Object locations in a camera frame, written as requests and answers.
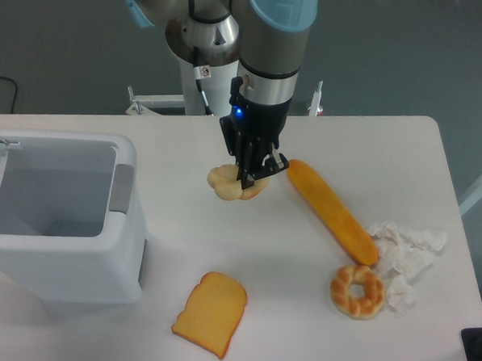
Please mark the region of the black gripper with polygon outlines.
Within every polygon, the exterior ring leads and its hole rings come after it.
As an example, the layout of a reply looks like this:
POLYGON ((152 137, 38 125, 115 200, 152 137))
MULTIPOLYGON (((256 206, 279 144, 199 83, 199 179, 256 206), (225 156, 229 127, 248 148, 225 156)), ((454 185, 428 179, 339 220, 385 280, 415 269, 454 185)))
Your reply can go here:
POLYGON ((278 153, 279 136, 287 120, 288 101, 264 105, 247 99, 242 76, 232 79, 231 113, 220 119, 228 154, 235 157, 241 189, 252 187, 254 180, 270 177, 286 170, 290 163, 278 153), (251 173, 252 166, 259 166, 251 173))

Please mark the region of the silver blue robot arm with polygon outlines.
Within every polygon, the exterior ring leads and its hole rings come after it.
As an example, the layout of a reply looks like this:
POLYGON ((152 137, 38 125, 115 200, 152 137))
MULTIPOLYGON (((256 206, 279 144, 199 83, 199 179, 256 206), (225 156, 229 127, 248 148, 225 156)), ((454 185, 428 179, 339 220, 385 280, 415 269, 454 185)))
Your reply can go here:
POLYGON ((242 187, 285 170, 279 136, 318 0, 125 2, 141 27, 165 27, 187 77, 185 110, 219 117, 242 187))

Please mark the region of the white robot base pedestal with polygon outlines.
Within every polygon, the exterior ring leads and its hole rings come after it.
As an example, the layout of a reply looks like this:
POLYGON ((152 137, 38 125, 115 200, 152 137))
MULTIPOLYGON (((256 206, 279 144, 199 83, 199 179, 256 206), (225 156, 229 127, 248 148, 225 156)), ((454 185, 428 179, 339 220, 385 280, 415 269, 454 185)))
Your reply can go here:
POLYGON ((231 112, 231 81, 238 71, 238 23, 204 23, 190 16, 166 25, 166 43, 179 62, 187 115, 226 116, 231 112))

